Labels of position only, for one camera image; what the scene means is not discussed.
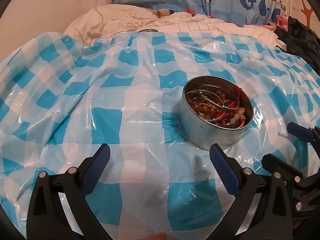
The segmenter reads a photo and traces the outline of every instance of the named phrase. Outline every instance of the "silver screw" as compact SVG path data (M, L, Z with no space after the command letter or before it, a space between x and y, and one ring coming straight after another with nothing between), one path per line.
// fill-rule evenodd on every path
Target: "silver screw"
M277 179L281 178L281 174L279 172L275 172L275 174L273 174Z
M252 174L252 170L249 169L249 168L244 168L244 169L243 169L243 172L244 172L245 174L247 174L247 175Z
M297 204L296 204L296 210L301 210L301 208L302 208L302 203L301 202L298 202Z
M74 174L74 173L76 173L76 171L77 171L77 168L76 168L76 167L71 167L71 168L68 170L68 172L69 172L70 174Z
M41 172L39 173L39 177L40 177L40 178L44 178L46 175L47 175L47 173L46 173L45 171L41 171Z
M301 180L301 179L300 179L300 177L299 177L299 176L295 176L295 177L294 177L294 181L295 181L296 183L299 183L299 182L300 182L300 180Z

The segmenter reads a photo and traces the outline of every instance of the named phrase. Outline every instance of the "metal tin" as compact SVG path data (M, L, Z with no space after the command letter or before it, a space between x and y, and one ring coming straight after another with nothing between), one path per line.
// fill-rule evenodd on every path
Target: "metal tin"
M215 76L199 76L187 82L183 88L178 125L183 135L200 149L209 151L212 144L218 143L224 150L232 146L248 128L253 118L253 108L250 99L241 91L240 107L245 108L245 124L239 129L229 129L212 124L198 116L187 102L186 94L197 90L200 85L214 85L233 91L236 87L232 82Z

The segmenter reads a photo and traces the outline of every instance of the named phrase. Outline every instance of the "wrinkled plastic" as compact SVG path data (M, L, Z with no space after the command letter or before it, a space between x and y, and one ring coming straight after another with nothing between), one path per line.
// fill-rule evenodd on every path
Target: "wrinkled plastic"
M303 59L254 38L128 32L84 47L45 33L5 58L0 71L0 202L24 235L39 172L65 172L107 143L111 160L86 200L113 239L159 232L206 239L234 198L208 152L177 125L183 86L199 75L226 78L251 99L253 121L226 151L242 167L264 174L267 153L305 175L319 167L313 149L286 132L289 122L319 125L319 77ZM240 231L253 212L254 205Z

